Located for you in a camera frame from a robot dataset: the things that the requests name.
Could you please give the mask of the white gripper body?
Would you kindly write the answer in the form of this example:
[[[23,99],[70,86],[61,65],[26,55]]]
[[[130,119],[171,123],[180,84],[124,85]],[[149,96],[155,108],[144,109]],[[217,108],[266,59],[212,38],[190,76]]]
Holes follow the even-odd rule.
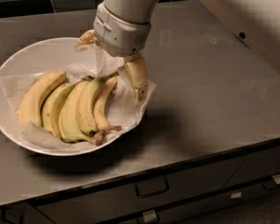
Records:
[[[102,48],[115,57],[126,57],[138,53],[147,42],[150,23],[136,24],[124,21],[101,3],[93,23],[94,33]]]

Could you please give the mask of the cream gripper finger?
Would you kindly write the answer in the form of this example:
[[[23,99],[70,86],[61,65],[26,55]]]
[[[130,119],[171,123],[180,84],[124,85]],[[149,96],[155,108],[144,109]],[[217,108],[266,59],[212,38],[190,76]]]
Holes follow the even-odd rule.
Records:
[[[85,32],[76,42],[75,51],[82,51],[89,48],[97,48],[100,42],[93,30]]]
[[[147,65],[140,53],[126,57],[118,68],[119,75],[132,88],[134,98],[142,102],[147,97]]]

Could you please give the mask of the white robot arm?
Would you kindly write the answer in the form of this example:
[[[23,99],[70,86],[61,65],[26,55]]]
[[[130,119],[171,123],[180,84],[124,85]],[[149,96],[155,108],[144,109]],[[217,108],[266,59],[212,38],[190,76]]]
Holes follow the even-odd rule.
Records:
[[[147,97],[147,69],[140,51],[159,1],[104,0],[97,7],[93,28],[76,44],[76,50],[99,46],[113,57],[124,58],[123,76],[138,101]],[[280,73],[280,0],[199,1]]]

